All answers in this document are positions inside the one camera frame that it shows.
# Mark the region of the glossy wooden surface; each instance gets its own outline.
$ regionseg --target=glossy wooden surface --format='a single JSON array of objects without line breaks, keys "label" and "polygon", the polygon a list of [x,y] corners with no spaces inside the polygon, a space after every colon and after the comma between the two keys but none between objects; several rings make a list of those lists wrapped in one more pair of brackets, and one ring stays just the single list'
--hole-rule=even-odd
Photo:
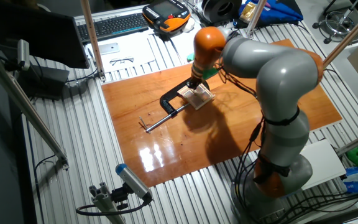
[{"label": "glossy wooden surface", "polygon": [[[189,106],[147,134],[139,116],[148,126],[164,118],[160,97],[190,72],[191,65],[184,65],[102,86],[124,162],[149,187],[239,156],[262,117],[255,98],[216,75],[208,80],[213,101],[198,111]],[[240,81],[255,89],[254,79]],[[173,106],[183,103],[177,98]],[[342,119],[320,86],[299,107],[312,130]]]}]

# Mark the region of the monitor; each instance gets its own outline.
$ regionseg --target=monitor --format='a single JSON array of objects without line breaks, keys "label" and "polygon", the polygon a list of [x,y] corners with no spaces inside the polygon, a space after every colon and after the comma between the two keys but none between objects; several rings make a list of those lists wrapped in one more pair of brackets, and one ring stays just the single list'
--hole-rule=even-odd
[{"label": "monitor", "polygon": [[0,2],[0,45],[29,43],[30,54],[71,68],[89,68],[73,17]]}]

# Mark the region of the smartphone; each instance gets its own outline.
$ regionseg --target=smartphone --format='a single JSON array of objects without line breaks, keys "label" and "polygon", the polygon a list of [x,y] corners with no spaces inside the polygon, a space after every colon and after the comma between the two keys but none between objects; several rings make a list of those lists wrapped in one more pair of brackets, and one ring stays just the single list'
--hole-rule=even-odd
[{"label": "smartphone", "polygon": [[101,55],[111,54],[119,52],[119,47],[117,43],[104,44],[99,46],[99,51]]}]

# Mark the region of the keyboard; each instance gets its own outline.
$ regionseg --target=keyboard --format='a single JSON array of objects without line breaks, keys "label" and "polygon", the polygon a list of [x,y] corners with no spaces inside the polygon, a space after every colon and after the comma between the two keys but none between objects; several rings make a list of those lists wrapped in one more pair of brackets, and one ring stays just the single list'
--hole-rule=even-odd
[{"label": "keyboard", "polygon": [[[142,13],[128,16],[119,16],[112,19],[95,22],[94,28],[98,41],[145,31],[149,28]],[[83,44],[90,42],[90,36],[86,25],[78,26],[78,32]]]}]

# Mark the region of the orange handheld device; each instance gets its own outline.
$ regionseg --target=orange handheld device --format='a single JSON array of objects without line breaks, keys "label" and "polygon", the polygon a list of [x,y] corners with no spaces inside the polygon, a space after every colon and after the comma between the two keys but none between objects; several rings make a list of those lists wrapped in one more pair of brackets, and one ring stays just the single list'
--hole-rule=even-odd
[{"label": "orange handheld device", "polygon": [[159,0],[143,8],[143,16],[151,28],[172,34],[185,27],[190,11],[176,0]]}]

